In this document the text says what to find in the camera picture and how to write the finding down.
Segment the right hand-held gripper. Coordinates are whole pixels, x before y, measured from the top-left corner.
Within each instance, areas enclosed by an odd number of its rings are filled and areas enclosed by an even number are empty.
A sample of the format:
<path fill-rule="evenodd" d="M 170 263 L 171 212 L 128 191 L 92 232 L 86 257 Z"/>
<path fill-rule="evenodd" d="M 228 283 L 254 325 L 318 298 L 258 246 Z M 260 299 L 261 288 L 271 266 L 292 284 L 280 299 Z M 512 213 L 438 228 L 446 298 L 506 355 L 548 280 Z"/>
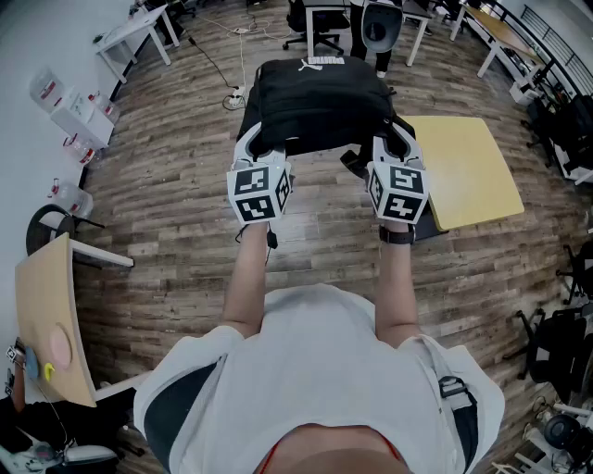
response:
<path fill-rule="evenodd" d="M 367 192 L 378 218 L 416 225 L 429 197 L 422 150 L 415 138 L 398 124 L 392 123 L 389 132 L 403 150 L 391 151 L 387 136 L 372 138 Z"/>

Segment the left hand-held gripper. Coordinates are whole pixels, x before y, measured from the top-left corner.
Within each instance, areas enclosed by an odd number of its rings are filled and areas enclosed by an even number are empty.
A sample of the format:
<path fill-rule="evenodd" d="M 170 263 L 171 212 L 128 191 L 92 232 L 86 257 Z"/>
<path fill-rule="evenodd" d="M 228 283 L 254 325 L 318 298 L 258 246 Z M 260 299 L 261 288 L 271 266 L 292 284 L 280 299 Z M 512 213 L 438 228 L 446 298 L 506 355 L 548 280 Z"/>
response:
<path fill-rule="evenodd" d="M 250 150 L 260 133 L 259 122 L 238 140 L 226 175 L 229 202 L 242 226 L 280 218 L 292 192 L 285 150 L 271 149 L 262 156 Z"/>

